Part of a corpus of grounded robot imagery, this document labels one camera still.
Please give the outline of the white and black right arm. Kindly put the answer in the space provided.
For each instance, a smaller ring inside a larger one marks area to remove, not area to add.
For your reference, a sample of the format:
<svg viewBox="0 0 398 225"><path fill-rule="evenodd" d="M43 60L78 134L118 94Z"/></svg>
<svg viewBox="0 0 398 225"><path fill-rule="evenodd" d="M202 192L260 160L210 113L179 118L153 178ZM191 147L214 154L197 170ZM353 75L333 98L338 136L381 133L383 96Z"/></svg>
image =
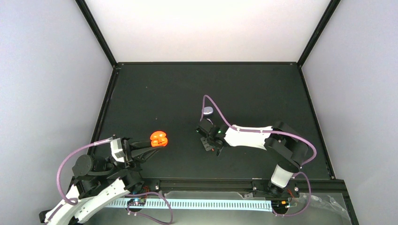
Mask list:
<svg viewBox="0 0 398 225"><path fill-rule="evenodd" d="M217 126L202 120L197 128L204 148L218 154L223 148L245 146L265 150L275 161L276 167L267 183L268 192L280 196L286 191L290 179L297 174L306 159L309 144L304 142L291 127L278 122L268 127Z"/></svg>

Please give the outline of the lavender earbud charging case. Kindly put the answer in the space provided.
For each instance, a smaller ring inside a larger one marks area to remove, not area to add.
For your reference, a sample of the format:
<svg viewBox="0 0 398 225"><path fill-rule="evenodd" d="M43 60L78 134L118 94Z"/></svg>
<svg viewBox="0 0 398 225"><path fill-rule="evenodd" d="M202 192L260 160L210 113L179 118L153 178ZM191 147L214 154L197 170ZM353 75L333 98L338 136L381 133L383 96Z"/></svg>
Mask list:
<svg viewBox="0 0 398 225"><path fill-rule="evenodd" d="M205 106L205 107L203 108L202 114L203 114L204 116L210 116L210 115L212 115L213 113L214 113L213 107L211 107L211 106Z"/></svg>

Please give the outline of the orange round bottle cap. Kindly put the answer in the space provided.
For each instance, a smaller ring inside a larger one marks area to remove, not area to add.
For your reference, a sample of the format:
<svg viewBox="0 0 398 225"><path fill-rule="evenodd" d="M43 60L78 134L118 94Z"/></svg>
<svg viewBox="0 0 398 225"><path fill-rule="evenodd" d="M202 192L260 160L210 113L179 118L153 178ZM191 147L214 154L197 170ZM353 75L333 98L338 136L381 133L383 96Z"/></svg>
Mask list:
<svg viewBox="0 0 398 225"><path fill-rule="evenodd" d="M168 138L165 132L155 131L150 136L152 147L164 147L168 144Z"/></svg>

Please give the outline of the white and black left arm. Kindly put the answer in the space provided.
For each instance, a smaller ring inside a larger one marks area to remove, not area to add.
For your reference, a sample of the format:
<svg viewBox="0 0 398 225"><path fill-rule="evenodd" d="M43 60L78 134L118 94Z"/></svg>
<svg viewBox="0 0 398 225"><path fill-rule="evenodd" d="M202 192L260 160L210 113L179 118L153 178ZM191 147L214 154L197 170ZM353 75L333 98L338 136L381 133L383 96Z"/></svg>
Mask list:
<svg viewBox="0 0 398 225"><path fill-rule="evenodd" d="M51 210L40 212L45 225L82 225L114 200L138 195L134 203L144 204L150 192L140 171L160 148L168 144L163 135L154 134L149 141L130 142L128 138L111 137L87 145L110 145L111 155L81 155L72 167L73 178L67 193L57 188L62 200Z"/></svg>

